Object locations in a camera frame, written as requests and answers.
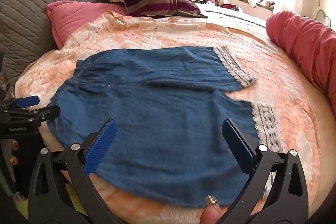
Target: lace trim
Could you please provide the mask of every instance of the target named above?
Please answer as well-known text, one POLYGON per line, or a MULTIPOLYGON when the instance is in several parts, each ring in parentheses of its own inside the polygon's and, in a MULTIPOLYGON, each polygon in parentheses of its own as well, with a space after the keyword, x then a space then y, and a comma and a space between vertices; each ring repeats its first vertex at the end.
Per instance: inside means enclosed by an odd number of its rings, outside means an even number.
MULTIPOLYGON (((287 151, 281 134, 281 127, 276 108, 270 104, 252 102, 252 114, 255 128, 258 130, 260 144, 265 144, 274 152, 285 153, 287 151)), ((263 197, 266 197, 272 187, 275 173, 271 173, 265 185, 263 197)))
POLYGON ((213 48, 218 58, 222 61, 227 71, 239 82, 243 87, 247 87, 258 80, 257 77, 246 71, 239 62, 233 58, 226 46, 213 48))

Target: bedsheet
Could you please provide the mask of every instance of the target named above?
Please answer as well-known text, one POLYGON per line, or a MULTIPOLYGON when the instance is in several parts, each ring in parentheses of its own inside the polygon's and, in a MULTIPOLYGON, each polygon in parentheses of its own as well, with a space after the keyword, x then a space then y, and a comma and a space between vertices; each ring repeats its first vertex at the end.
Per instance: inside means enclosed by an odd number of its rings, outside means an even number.
MULTIPOLYGON (((57 88, 73 75, 76 61, 111 48, 178 46, 227 46, 238 61, 258 77, 256 85, 227 93, 233 99, 274 106, 279 130, 257 128, 270 149, 296 149, 307 181, 312 205, 320 177, 320 137, 316 116, 294 64, 269 40, 263 27, 220 15, 208 19, 124 17, 113 12, 101 15, 75 31, 60 51, 51 51, 31 64, 16 84, 16 96, 38 95, 46 106, 57 88), (267 138, 275 136, 272 143, 267 138)), ((257 126, 262 124, 255 113, 257 126)), ((48 127, 40 128, 46 145, 62 149, 48 127)), ((91 174, 91 180, 112 211, 129 223, 198 223, 202 208, 180 208, 132 196, 91 174)), ((255 210, 262 208, 260 201, 255 210)))

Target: blue garment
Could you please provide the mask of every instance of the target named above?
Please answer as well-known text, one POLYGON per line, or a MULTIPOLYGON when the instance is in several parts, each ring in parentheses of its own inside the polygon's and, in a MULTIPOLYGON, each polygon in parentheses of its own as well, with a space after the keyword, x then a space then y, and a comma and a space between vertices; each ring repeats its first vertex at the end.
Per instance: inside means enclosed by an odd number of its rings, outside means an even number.
POLYGON ((222 61, 228 60, 211 47, 90 56, 78 61, 74 76, 52 98, 61 114, 49 128, 69 147, 112 118, 118 131, 98 176, 128 193, 177 206, 204 206, 209 194, 229 205, 248 176, 222 136, 223 121, 231 118, 256 143, 258 137, 251 103, 222 93, 243 88, 222 61))

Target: blue gripper pad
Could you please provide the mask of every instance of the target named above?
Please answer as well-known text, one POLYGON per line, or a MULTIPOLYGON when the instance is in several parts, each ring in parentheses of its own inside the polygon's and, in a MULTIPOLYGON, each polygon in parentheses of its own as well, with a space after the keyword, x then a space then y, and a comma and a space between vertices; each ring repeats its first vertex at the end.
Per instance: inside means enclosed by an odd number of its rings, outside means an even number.
POLYGON ((26 108, 29 106, 35 106, 40 103, 40 98, 38 96, 31 96, 26 98, 21 98, 16 102, 18 108, 26 108))
POLYGON ((85 153, 83 170, 86 176, 98 169, 116 134, 117 124, 110 120, 85 153))
POLYGON ((243 134, 231 119, 224 121, 222 135, 241 171, 245 174, 252 175, 255 171, 254 163, 256 152, 252 150, 252 145, 244 140, 243 134))

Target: hand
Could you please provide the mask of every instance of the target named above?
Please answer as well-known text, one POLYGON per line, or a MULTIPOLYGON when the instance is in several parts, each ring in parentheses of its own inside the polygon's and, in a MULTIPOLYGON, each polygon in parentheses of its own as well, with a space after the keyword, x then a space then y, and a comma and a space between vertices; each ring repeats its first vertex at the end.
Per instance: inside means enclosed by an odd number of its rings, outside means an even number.
POLYGON ((208 195, 205 198, 205 201, 208 204, 208 207, 204 209, 199 219, 199 224, 215 224, 223 215, 218 200, 217 198, 208 195))
POLYGON ((215 224, 222 215, 223 213, 220 213, 214 206, 210 205, 204 209, 199 219, 199 224, 215 224))

